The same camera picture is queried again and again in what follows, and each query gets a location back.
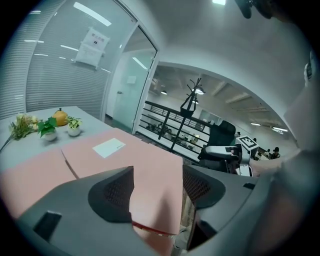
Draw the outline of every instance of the plant pot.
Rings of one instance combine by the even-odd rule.
[[[54,132],[48,132],[44,135],[44,138],[48,141],[51,142],[57,137],[57,132],[54,130]]]
[[[69,134],[70,136],[73,136],[73,137],[74,137],[74,136],[78,136],[78,135],[80,134],[80,132],[81,132],[79,126],[78,126],[77,128],[75,128],[75,129],[72,129],[72,128],[70,128],[70,126],[68,126],[67,131],[68,131],[68,134]]]

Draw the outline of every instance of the glass door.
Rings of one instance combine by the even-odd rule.
[[[131,133],[145,83],[157,50],[137,27],[117,66],[120,74],[116,86],[116,98],[112,126]]]

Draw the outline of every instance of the floor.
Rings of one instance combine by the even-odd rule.
[[[110,117],[105,116],[104,122],[114,128],[119,128],[127,133],[130,133],[130,131],[128,131],[128,129],[123,129],[123,127],[121,125],[119,125],[118,123],[114,122]],[[148,139],[147,137],[140,135],[140,134],[135,134],[135,137],[141,139],[143,142],[148,143],[148,144],[152,144],[155,145],[156,147],[159,147],[165,151],[168,151],[167,148],[161,146],[160,144],[157,144],[156,142],[152,141],[151,139]],[[186,159],[184,157],[182,157],[182,161],[184,165],[191,165],[192,162],[189,159]],[[181,222],[180,225],[184,226],[184,227],[191,227],[193,220],[194,220],[194,214],[195,214],[195,208],[193,206],[193,204],[190,201],[190,198],[187,195],[187,192],[185,191],[185,189],[183,188],[182,191],[182,209],[181,209]]]

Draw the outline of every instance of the railing post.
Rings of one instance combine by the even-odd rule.
[[[162,129],[161,129],[161,131],[160,131],[158,140],[161,139],[161,136],[162,136],[162,134],[164,133],[164,130],[165,130],[165,128],[166,128],[166,123],[167,123],[168,118],[169,118],[169,114],[170,114],[170,111],[168,111],[167,114],[166,114],[166,116],[165,116],[165,120],[164,120],[164,123],[163,123],[163,125],[162,125]]]

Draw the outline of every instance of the white tabletop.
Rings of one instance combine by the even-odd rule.
[[[29,112],[28,115],[36,116],[44,121],[51,117],[58,108],[50,108]],[[77,106],[62,107],[69,116],[82,119],[81,133],[77,137],[69,136],[67,125],[56,128],[57,138],[54,141],[46,141],[37,132],[27,135],[20,140],[10,141],[0,153],[0,172],[7,168],[12,168],[25,160],[40,154],[41,152],[51,150],[56,147],[68,144],[80,138],[95,135],[109,129],[111,126],[89,115]],[[10,136],[9,124],[16,119],[16,116],[0,120],[0,147],[6,142]]]

